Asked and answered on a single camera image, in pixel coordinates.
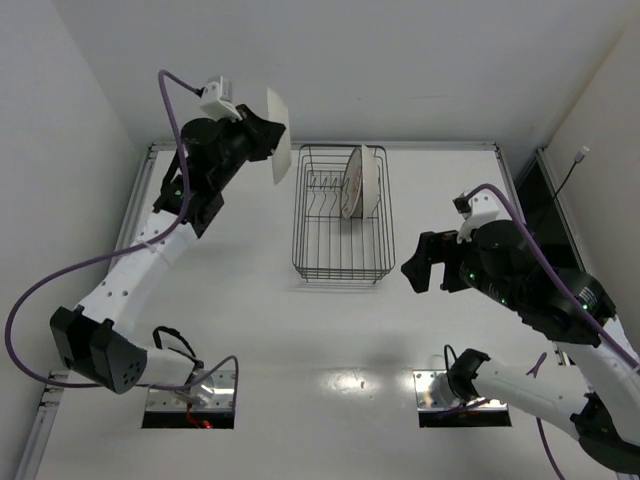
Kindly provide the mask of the floral plate orange rim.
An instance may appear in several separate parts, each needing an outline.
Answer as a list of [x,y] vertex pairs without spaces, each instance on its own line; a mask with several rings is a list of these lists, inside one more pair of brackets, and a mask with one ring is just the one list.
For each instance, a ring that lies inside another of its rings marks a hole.
[[267,89],[267,108],[268,120],[282,127],[277,146],[271,155],[273,182],[278,185],[285,178],[291,166],[289,109],[280,95],[271,88]]
[[361,145],[360,150],[362,166],[362,216],[367,218],[373,215],[380,199],[379,171],[372,151],[366,145]]

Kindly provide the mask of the white plate orange sunburst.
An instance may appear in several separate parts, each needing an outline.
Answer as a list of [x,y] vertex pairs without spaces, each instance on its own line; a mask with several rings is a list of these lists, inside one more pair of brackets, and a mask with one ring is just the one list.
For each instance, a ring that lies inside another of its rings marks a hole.
[[351,152],[347,162],[341,186],[341,215],[349,219],[360,204],[362,192],[362,147],[357,146]]

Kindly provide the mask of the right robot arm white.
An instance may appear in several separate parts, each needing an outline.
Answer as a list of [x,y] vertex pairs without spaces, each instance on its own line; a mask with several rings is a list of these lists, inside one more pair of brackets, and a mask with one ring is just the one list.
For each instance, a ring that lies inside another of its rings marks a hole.
[[427,231],[401,271],[425,293],[433,266],[444,267],[447,293],[475,290],[513,312],[532,331],[565,353],[587,390],[571,393],[537,373],[467,348],[445,361],[430,394],[455,414],[482,399],[497,400],[546,422],[575,440],[596,463],[617,473],[639,474],[639,356],[626,339],[614,302],[593,276],[555,269],[526,227],[492,220],[459,231]]

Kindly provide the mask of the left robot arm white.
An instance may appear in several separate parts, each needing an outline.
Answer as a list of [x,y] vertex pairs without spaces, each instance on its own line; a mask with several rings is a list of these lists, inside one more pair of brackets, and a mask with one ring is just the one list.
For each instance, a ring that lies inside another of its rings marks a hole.
[[162,276],[221,210],[223,189],[243,164],[270,159],[274,182],[289,169],[287,107],[269,100],[266,119],[244,104],[236,110],[236,121],[197,118],[184,125],[191,192],[183,193],[180,177],[164,180],[136,252],[121,257],[74,309],[53,314],[50,327],[69,370],[117,394],[137,385],[186,389],[194,381],[202,365],[196,357],[139,346],[128,337]]

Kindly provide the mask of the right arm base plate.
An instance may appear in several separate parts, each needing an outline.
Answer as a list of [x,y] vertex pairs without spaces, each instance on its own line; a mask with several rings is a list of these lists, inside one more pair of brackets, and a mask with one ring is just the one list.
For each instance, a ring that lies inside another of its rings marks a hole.
[[463,401],[455,398],[446,382],[442,380],[442,369],[414,370],[412,372],[417,409],[420,413],[462,412],[462,411],[507,411],[508,406],[498,400],[483,397]]

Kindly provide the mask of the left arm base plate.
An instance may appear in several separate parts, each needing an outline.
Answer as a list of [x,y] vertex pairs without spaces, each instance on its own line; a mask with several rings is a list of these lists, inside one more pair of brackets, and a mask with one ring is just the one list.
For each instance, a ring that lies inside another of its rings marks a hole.
[[201,384],[182,392],[150,389],[145,411],[176,413],[188,405],[195,413],[229,413],[234,409],[237,373],[233,370],[214,372]]

